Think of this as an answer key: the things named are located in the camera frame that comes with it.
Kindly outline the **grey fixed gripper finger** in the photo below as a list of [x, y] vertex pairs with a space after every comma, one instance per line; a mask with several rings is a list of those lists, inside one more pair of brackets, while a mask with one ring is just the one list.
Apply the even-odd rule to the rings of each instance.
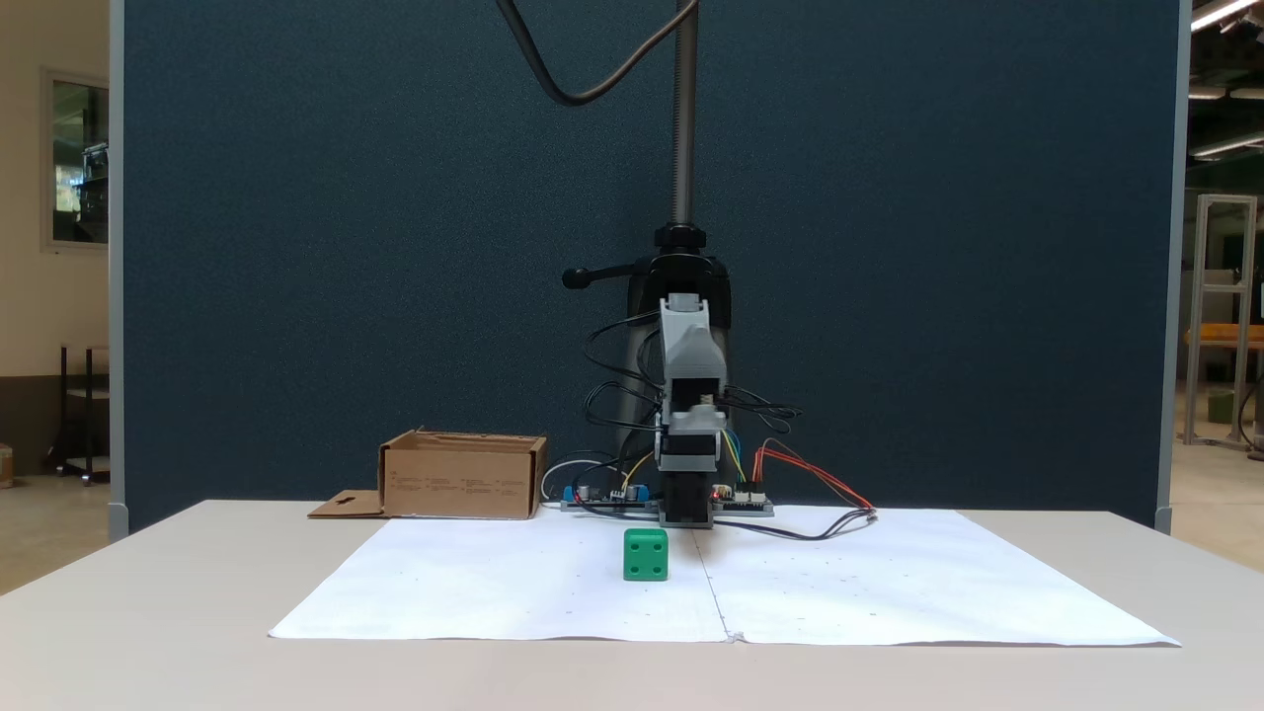
[[724, 350], [712, 334], [709, 304], [699, 295], [667, 295], [660, 300], [664, 373], [669, 381], [728, 381]]

